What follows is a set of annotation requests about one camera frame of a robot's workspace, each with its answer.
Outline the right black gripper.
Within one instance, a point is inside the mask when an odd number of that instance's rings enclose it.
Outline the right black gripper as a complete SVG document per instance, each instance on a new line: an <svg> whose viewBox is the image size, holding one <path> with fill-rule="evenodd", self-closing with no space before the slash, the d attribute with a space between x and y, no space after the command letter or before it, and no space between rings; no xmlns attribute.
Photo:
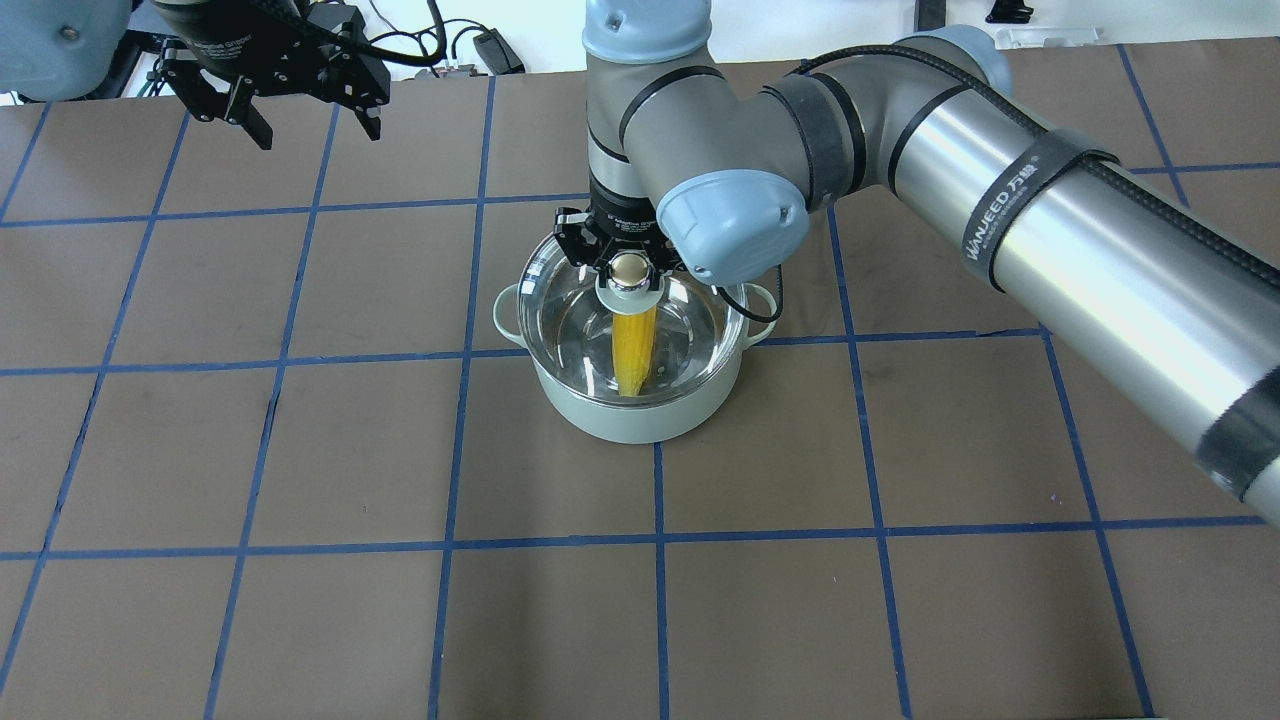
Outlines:
<svg viewBox="0 0 1280 720"><path fill-rule="evenodd" d="M634 197L590 182L588 208L557 208L552 238L576 268L599 275L614 255L640 251L655 269L655 291L686 266L667 236L660 231L655 209L645 197Z"/></svg>

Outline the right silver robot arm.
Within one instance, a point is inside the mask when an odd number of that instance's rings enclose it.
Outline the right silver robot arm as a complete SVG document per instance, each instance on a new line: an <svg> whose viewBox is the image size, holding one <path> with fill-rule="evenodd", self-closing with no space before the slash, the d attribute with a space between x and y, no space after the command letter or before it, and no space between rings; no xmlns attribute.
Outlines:
<svg viewBox="0 0 1280 720"><path fill-rule="evenodd" d="M884 186L1277 521L1277 269L1160 197L1097 142L1010 97L970 26L804 61L735 96L708 1L589 1L591 197L620 237L710 286L787 260L810 217Z"/></svg>

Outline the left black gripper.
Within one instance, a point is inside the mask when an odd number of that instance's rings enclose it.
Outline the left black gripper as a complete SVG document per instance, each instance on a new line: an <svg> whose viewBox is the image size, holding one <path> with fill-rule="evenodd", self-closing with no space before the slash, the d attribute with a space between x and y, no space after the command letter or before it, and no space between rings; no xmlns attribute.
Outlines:
<svg viewBox="0 0 1280 720"><path fill-rule="evenodd" d="M238 126L264 151L273 128L255 97L303 94L348 108L371 141L381 137L390 73L356 50L364 13L344 3L154 1L173 32L157 73L189 114Z"/></svg>

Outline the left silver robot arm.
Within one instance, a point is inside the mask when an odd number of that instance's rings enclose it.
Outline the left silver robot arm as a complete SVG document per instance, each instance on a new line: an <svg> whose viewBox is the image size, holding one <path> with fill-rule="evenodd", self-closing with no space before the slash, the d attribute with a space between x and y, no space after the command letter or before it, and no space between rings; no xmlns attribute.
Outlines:
<svg viewBox="0 0 1280 720"><path fill-rule="evenodd" d="M5 1L3 90L35 101L91 95L109 76L137 1ZM264 150L273 128L256 97L307 95L348 108L381 135L390 74L360 9L307 1L156 1L170 29L154 77L200 122L242 128Z"/></svg>

